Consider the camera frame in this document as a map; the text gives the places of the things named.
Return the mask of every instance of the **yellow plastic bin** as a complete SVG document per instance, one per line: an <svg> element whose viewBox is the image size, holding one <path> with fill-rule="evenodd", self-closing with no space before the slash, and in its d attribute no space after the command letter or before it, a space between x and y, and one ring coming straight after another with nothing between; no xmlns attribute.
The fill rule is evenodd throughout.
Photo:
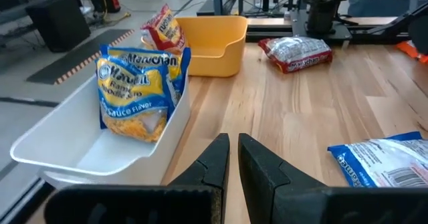
<svg viewBox="0 0 428 224"><path fill-rule="evenodd" d="M178 17L192 49L191 76L229 77L241 69L247 19L240 16Z"/></svg>

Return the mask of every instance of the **gray floor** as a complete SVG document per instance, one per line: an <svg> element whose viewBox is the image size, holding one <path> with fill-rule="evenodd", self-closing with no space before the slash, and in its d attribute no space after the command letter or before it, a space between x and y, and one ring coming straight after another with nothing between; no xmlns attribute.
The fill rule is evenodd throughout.
<svg viewBox="0 0 428 224"><path fill-rule="evenodd" d="M139 44L139 27L165 3L168 3L175 13L178 12L178 16L187 17L196 16L196 11L205 1L120 0L122 11L110 15L110 17L115 19L126 11L131 12L131 18L121 21L113 28L135 29L136 32L120 45L136 46ZM244 10L249 10L253 0L246 1L249 3L244 3ZM84 1L84 5L89 4L88 0ZM340 12L346 13L347 8L348 4L344 2L340 6ZM2 25L0 26L0 33L29 21L28 18L24 18ZM94 30L90 39L103 31L106 31L106 28ZM94 73L94 65L91 64L59 86L26 82L25 79L30 75L65 55L64 53L51 53L46 47L40 47L41 43L43 42L38 32L35 32L8 43L5 49L0 49L0 97L61 102ZM32 166L11 162L10 146L49 111L51 108L0 102L0 216L28 188L37 172L37 169Z"/></svg>

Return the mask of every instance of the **wooden table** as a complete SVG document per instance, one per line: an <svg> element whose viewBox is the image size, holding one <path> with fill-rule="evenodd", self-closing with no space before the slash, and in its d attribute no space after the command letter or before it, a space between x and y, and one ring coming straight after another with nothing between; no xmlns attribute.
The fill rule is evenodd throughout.
<svg viewBox="0 0 428 224"><path fill-rule="evenodd" d="M249 20L279 22L284 20ZM236 76L192 77L189 91L191 117L163 183L181 174L219 133L229 133L226 224L249 223L238 171L241 132L329 186L347 184L328 146L413 130L428 136L428 66L393 46L350 45L334 49L331 64L281 74L249 43ZM39 219L30 223L42 223Z"/></svg>

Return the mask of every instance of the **barcode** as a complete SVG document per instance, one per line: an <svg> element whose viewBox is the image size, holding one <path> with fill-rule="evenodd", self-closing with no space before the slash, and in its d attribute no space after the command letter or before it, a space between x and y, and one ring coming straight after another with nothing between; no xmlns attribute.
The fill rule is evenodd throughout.
<svg viewBox="0 0 428 224"><path fill-rule="evenodd" d="M393 179L396 187L428 187L410 167L389 171L387 174Z"/></svg>

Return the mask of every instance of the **yellow noodle package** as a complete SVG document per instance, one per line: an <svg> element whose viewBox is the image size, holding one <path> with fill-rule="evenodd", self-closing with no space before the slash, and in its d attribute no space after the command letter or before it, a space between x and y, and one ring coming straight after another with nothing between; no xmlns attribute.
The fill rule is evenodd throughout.
<svg viewBox="0 0 428 224"><path fill-rule="evenodd" d="M177 105L183 94L186 71L190 64L191 50L186 47L182 53L175 55L165 51L147 50L137 47L101 46L101 54L120 58L137 68L168 66L168 77L171 79L174 91L171 91L174 105Z"/></svg>
<svg viewBox="0 0 428 224"><path fill-rule="evenodd" d="M167 67L138 69L103 55L96 61L101 128L156 142L171 114Z"/></svg>

